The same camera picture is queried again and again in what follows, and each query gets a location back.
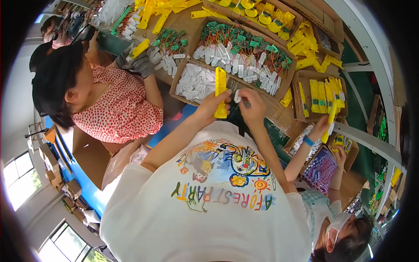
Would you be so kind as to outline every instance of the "red polka dot shirt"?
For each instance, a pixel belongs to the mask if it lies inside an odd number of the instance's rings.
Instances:
[[[93,69],[95,83],[108,90],[87,110],[72,115],[84,132],[106,143],[122,144],[157,133],[163,125],[163,110],[145,100],[144,81],[121,69]]]

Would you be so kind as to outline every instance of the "window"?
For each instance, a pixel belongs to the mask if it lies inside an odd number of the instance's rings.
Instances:
[[[3,172],[7,194],[15,211],[42,186],[28,151],[9,162]]]
[[[39,251],[42,262],[109,262],[64,222]]]

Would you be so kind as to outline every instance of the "white t-shirt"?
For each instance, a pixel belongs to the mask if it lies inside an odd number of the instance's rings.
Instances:
[[[296,188],[303,188],[307,191],[312,191],[315,193],[315,195],[318,195],[320,197],[308,197],[307,201],[303,201],[303,205],[299,205],[298,207],[300,210],[299,213],[304,213],[304,216],[306,218],[306,223],[308,225],[308,228],[311,232],[311,238],[312,238],[312,252],[314,252],[314,248],[316,246],[321,225],[326,217],[329,218],[329,221],[333,221],[334,217],[338,215],[339,213],[342,213],[342,203],[340,200],[336,200],[333,203],[329,203],[328,198],[323,195],[323,193],[310,188],[310,186],[305,183],[303,180],[297,180],[295,183]],[[295,195],[290,195],[288,197],[289,201],[297,202],[300,198],[298,198]]]
[[[154,173],[127,165],[100,236],[120,262],[307,262],[302,205],[299,194],[284,194],[247,134],[216,121]]]

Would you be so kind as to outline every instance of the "black hair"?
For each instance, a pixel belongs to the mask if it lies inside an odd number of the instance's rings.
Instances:
[[[47,20],[45,20],[45,22],[44,22],[44,24],[42,25],[42,27],[41,27],[41,34],[42,34],[42,37],[44,37],[44,35],[45,35],[45,33],[47,32],[47,30],[48,30],[48,27],[50,27],[51,26],[51,24],[52,24],[52,22],[53,21],[55,21],[55,22],[57,22],[57,16],[51,16],[51,17],[49,17]]]
[[[29,69],[31,72],[35,72],[36,68],[42,63],[47,56],[47,52],[52,48],[52,41],[41,44],[32,53],[31,59],[29,60]]]
[[[40,115],[49,115],[65,129],[74,125],[65,93],[77,83],[77,73],[83,66],[83,45],[75,43],[60,47],[47,55],[37,67],[32,80],[32,99]]]
[[[347,236],[339,240],[332,252],[326,248],[317,249],[311,254],[312,262],[354,262],[366,250],[371,239],[371,231],[374,227],[372,219],[368,216],[355,220],[358,236]]]

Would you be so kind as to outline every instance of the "graphic t-shirt print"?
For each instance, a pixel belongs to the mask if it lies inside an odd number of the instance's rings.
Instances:
[[[176,163],[184,179],[174,185],[171,197],[185,201],[190,210],[206,213],[206,203],[255,211],[275,205],[276,179],[249,146],[207,140],[186,149]]]

